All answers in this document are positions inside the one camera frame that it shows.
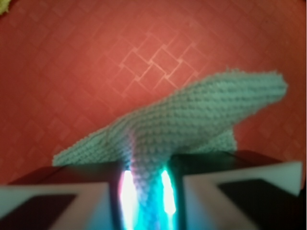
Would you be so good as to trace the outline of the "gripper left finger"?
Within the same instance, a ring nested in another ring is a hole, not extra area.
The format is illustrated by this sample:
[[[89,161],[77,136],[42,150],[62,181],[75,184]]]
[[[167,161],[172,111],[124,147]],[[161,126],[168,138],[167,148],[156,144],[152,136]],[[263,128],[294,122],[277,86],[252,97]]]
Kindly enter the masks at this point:
[[[0,187],[3,230],[121,230],[119,161],[42,167]]]

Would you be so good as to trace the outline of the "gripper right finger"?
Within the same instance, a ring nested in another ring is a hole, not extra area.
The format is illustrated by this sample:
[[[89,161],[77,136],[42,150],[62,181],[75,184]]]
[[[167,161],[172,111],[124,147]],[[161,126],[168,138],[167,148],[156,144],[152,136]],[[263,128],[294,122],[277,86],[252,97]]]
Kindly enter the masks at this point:
[[[252,151],[176,154],[166,165],[177,230],[300,230],[302,163]]]

